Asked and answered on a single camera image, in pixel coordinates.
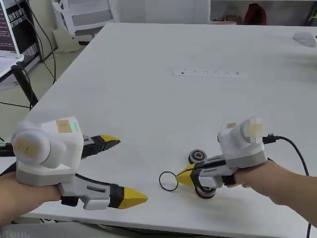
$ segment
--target table surface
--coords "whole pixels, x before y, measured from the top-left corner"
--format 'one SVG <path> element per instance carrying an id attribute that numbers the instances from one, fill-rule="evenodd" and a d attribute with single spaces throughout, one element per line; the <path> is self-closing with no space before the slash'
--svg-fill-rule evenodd
<path id="1" fill-rule="evenodd" d="M 103 211 L 47 203 L 28 216 L 236 238 L 304 237 L 304 219 L 251 189 L 224 187 L 202 200 L 190 187 L 172 193 L 158 182 L 161 172 L 187 166 L 193 149 L 220 154 L 222 125 L 252 116 L 263 118 L 265 133 L 293 139 L 317 175 L 317 48 L 295 42 L 297 31 L 317 29 L 107 24 L 27 119 L 76 116 L 85 134 L 120 138 L 84 160 L 79 173 L 132 187 L 149 200 Z M 176 67 L 237 70 L 249 78 L 173 76 Z M 289 144 L 278 141 L 266 152 L 304 173 Z"/>

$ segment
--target black rubber band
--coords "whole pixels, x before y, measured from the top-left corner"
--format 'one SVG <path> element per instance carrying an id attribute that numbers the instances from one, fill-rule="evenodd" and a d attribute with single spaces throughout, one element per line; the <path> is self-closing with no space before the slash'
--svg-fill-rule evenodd
<path id="1" fill-rule="evenodd" d="M 175 178 L 176 178 L 176 174 L 174 174 L 174 173 L 171 172 L 171 171 L 164 171 L 163 173 L 160 174 L 159 179 L 158 179 L 160 186 L 161 186 L 165 191 L 174 192 L 174 191 L 178 188 L 178 181 L 176 181 L 176 182 L 177 182 L 177 185 L 176 185 L 176 187 L 175 187 L 174 189 L 167 189 L 167 188 L 165 188 L 165 187 L 162 185 L 162 183 L 161 183 L 161 181 L 160 181 L 160 178 L 162 177 L 163 174 L 172 174 L 172 175 L 175 176 Z"/>

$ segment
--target hand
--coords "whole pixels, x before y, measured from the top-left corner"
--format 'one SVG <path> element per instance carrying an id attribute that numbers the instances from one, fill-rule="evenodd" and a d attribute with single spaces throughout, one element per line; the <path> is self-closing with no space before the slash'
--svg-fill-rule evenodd
<path id="1" fill-rule="evenodd" d="M 0 225 L 31 212 L 45 202 L 59 201 L 57 186 L 29 186 L 19 183 L 15 173 L 0 177 Z"/>
<path id="2" fill-rule="evenodd" d="M 234 176 L 237 184 L 250 187 L 269 197 L 274 203 L 283 205 L 297 174 L 275 162 L 267 161 L 256 167 L 238 170 Z"/>

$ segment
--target sticker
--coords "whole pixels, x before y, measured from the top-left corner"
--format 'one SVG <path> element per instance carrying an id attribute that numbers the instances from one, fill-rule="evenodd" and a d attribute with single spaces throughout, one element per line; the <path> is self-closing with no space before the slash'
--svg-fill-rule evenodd
<path id="1" fill-rule="evenodd" d="M 235 126 L 236 126 L 236 124 L 237 123 L 229 123 L 228 125 L 227 125 L 227 128 L 234 128 Z"/>
<path id="2" fill-rule="evenodd" d="M 57 120 L 57 129 L 59 133 L 72 133 L 72 129 L 69 124 L 69 120 Z"/>
<path id="3" fill-rule="evenodd" d="M 38 151 L 39 145 L 30 141 L 26 141 L 23 138 L 18 138 L 13 144 L 15 152 L 19 152 L 29 158 L 35 158 Z"/>

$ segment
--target electrical outlet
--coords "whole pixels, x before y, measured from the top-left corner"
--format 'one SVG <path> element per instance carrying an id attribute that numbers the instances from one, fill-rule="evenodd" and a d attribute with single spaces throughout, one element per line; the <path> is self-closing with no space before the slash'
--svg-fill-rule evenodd
<path id="1" fill-rule="evenodd" d="M 225 77 L 225 78 L 248 78 L 247 73 L 229 70 L 180 68 L 173 72 L 175 76 L 198 76 L 198 77 Z"/>

